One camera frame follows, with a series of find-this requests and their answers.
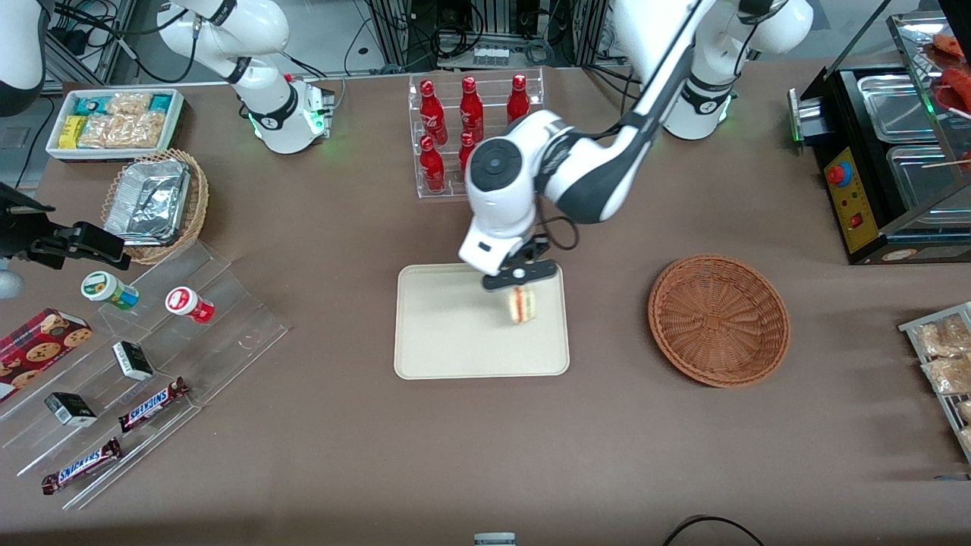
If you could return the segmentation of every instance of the wicker basket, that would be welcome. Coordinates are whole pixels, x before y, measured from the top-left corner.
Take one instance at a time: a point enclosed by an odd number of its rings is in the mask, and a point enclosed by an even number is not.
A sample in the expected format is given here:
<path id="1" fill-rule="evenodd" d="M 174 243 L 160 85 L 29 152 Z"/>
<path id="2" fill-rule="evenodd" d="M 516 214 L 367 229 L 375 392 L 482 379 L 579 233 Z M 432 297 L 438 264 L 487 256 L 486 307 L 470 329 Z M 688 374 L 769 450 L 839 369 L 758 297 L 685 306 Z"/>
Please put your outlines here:
<path id="1" fill-rule="evenodd" d="M 199 163 L 191 155 L 181 150 L 166 150 L 139 157 L 136 163 L 148 161 L 160 161 L 162 159 L 178 159 L 192 168 L 192 179 L 189 181 L 189 194 L 185 198 L 185 211 L 183 213 L 182 224 L 179 226 L 179 239 L 168 247 L 125 247 L 124 252 L 131 256 L 133 261 L 144 265 L 155 265 L 164 257 L 175 252 L 178 248 L 190 245 L 202 231 L 202 224 L 206 220 L 206 206 L 209 205 L 209 183 L 206 181 L 206 173 L 199 168 Z M 108 219 L 108 213 L 112 210 L 115 203 L 115 192 L 118 189 L 118 181 L 121 180 L 121 170 L 115 176 L 115 182 L 108 190 L 108 197 L 105 204 L 101 206 L 101 223 Z"/>
<path id="2" fill-rule="evenodd" d="M 772 285 L 730 257 L 698 255 L 669 265 L 648 301 L 651 333 L 687 376 L 713 387 L 745 387 L 786 356 L 789 320 Z"/>

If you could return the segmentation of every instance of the red bottle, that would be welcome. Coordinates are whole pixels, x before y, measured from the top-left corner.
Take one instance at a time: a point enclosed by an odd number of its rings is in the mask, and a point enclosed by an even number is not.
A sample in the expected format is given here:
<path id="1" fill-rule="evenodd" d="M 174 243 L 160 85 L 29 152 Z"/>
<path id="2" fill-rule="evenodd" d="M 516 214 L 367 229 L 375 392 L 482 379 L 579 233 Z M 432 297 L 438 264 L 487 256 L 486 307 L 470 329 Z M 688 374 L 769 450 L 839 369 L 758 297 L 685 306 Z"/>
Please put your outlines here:
<path id="1" fill-rule="evenodd" d="M 462 78 L 462 103 L 458 111 L 462 114 L 462 130 L 471 131 L 476 142 L 482 142 L 486 137 L 483 99 L 476 91 L 476 79 L 471 76 Z"/>
<path id="2" fill-rule="evenodd" d="M 476 137 L 470 131 L 462 133 L 462 149 L 458 151 L 458 162 L 462 165 L 462 178 L 465 178 L 465 165 L 469 164 L 469 155 L 476 149 Z"/>
<path id="3" fill-rule="evenodd" d="M 429 135 L 421 137 L 419 162 L 428 191 L 432 193 L 445 191 L 445 163 L 442 161 L 442 155 L 435 150 L 435 141 Z"/>
<path id="4" fill-rule="evenodd" d="M 516 74 L 513 76 L 513 92 L 509 95 L 509 102 L 506 103 L 506 115 L 508 123 L 513 124 L 519 118 L 529 114 L 529 96 L 526 95 L 526 75 Z"/>
<path id="5" fill-rule="evenodd" d="M 425 134 L 431 135 L 439 146 L 449 142 L 449 130 L 445 127 L 445 109 L 442 101 L 435 96 L 435 85 L 430 80 L 420 84 L 421 89 L 421 124 Z"/>

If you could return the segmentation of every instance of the red-capped container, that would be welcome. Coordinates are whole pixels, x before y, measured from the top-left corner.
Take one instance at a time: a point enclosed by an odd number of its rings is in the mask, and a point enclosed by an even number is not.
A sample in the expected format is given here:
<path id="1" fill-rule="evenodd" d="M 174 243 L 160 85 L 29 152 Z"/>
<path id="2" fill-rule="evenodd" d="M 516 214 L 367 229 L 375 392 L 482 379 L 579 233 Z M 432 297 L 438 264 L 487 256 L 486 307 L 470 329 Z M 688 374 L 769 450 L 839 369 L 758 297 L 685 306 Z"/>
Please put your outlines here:
<path id="1" fill-rule="evenodd" d="M 529 95 L 526 94 L 526 75 L 513 76 L 513 92 L 506 103 L 506 117 L 509 124 L 529 114 Z"/>
<path id="2" fill-rule="evenodd" d="M 421 124 L 425 134 L 431 135 L 439 146 L 449 142 L 449 130 L 445 127 L 445 108 L 442 101 L 435 96 L 435 85 L 430 80 L 422 80 L 421 90 Z"/>
<path id="3" fill-rule="evenodd" d="M 483 99 L 476 89 L 476 79 L 471 76 L 462 78 L 462 102 L 458 106 L 462 116 L 462 130 L 470 131 L 476 142 L 486 137 L 486 118 Z"/>
<path id="4" fill-rule="evenodd" d="M 458 151 L 458 162 L 462 167 L 462 180 L 465 180 L 465 166 L 469 164 L 469 156 L 476 149 L 476 137 L 471 131 L 462 133 L 462 148 Z"/>
<path id="5" fill-rule="evenodd" d="M 428 135 L 421 137 L 421 173 L 424 175 L 428 191 L 441 193 L 445 191 L 445 161 L 435 150 L 435 143 Z"/>
<path id="6" fill-rule="evenodd" d="M 216 314 L 216 306 L 213 302 L 199 297 L 199 294 L 189 287 L 172 289 L 169 295 L 165 296 L 165 308 L 170 313 L 191 317 L 200 324 L 207 323 Z"/>

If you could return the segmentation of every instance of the red button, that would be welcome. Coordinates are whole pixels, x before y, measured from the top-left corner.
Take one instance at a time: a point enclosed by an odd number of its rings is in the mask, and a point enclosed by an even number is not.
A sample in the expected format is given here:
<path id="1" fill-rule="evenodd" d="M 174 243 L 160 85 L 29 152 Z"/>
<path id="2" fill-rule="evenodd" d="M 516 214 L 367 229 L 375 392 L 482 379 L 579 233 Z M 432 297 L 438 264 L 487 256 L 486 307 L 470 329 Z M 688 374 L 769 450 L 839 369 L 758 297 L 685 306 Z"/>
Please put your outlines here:
<path id="1" fill-rule="evenodd" d="M 826 180 L 834 186 L 842 183 L 846 176 L 846 170 L 840 165 L 833 165 L 832 167 L 829 167 L 829 170 L 826 171 Z"/>

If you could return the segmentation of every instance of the table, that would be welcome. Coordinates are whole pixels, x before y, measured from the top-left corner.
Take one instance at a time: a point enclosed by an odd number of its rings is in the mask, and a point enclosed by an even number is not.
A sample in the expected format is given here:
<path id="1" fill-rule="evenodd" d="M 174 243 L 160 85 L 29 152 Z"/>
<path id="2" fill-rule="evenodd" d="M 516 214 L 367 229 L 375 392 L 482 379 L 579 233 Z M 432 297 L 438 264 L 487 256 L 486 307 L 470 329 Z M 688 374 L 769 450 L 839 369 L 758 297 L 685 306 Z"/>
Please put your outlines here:
<path id="1" fill-rule="evenodd" d="M 625 207 L 551 254 L 572 359 L 537 379 L 394 374 L 397 274 L 457 261 L 470 219 L 416 198 L 407 77 L 351 81 L 333 138 L 293 156 L 252 137 L 228 86 L 183 87 L 181 147 L 211 185 L 203 239 L 293 330 L 80 512 L 0 453 L 2 543 L 659 544 L 699 513 L 768 544 L 967 541 L 971 485 L 932 481 L 967 467 L 895 326 L 968 300 L 969 269 L 846 265 L 819 170 L 788 138 L 786 90 L 819 65 L 748 65 L 714 136 L 661 138 Z M 582 71 L 546 78 L 581 129 L 617 118 Z M 38 198 L 97 222 L 117 170 L 52 160 Z M 764 383 L 703 387 L 653 343 L 652 281 L 696 253 L 742 259 L 786 302 L 791 347 Z M 47 305 L 89 316 L 78 282 L 96 268 L 14 264 L 29 287 L 0 303 L 0 331 Z"/>

